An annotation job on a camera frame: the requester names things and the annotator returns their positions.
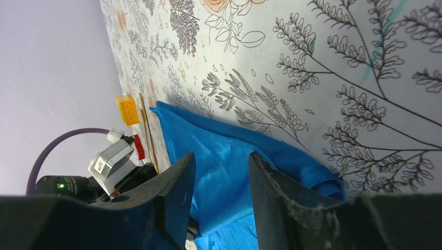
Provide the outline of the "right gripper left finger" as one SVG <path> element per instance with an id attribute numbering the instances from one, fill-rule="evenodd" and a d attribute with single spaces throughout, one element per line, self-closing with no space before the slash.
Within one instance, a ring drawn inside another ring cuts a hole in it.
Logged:
<path id="1" fill-rule="evenodd" d="M 1 197 L 1 249 L 185 249 L 195 183 L 188 153 L 112 202 Z"/>

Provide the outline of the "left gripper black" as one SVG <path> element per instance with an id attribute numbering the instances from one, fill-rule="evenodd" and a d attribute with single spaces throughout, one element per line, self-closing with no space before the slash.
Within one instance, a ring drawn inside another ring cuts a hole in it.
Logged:
<path id="1" fill-rule="evenodd" d="M 151 163 L 137 166 L 117 184 L 116 194 L 130 191 L 157 176 Z M 111 198 L 93 177 L 43 176 L 36 185 L 36 195 L 69 196 L 84 203 L 109 202 Z"/>

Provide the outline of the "blue cloth napkin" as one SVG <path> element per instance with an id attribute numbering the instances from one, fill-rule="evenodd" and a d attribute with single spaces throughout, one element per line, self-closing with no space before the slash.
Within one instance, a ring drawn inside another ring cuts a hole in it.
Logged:
<path id="1" fill-rule="evenodd" d="M 195 156 L 190 215 L 198 249 L 257 249 L 248 160 L 257 152 L 275 168 L 322 195 L 343 201 L 342 182 L 307 153 L 267 135 L 157 102 L 168 157 Z"/>

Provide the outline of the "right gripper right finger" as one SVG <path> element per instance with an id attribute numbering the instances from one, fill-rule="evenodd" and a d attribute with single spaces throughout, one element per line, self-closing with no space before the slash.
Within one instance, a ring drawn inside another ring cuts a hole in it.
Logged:
<path id="1" fill-rule="evenodd" d="M 254 152 L 249 179 L 259 249 L 441 249 L 441 194 L 324 196 Z"/>

